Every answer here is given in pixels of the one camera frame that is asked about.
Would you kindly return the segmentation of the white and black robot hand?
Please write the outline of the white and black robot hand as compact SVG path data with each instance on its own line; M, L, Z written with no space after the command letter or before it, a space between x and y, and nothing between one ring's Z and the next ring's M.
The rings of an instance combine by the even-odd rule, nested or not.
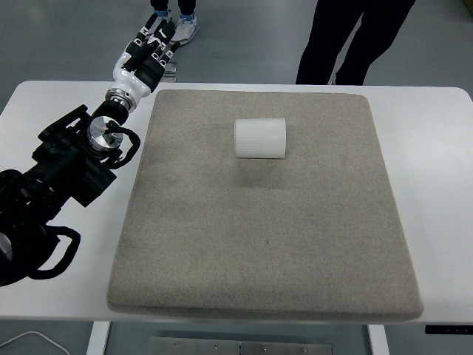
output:
M180 46L171 42L175 32L176 24L171 19L152 14L115 64L114 83L107 95L120 94L135 107L141 98L154 92Z

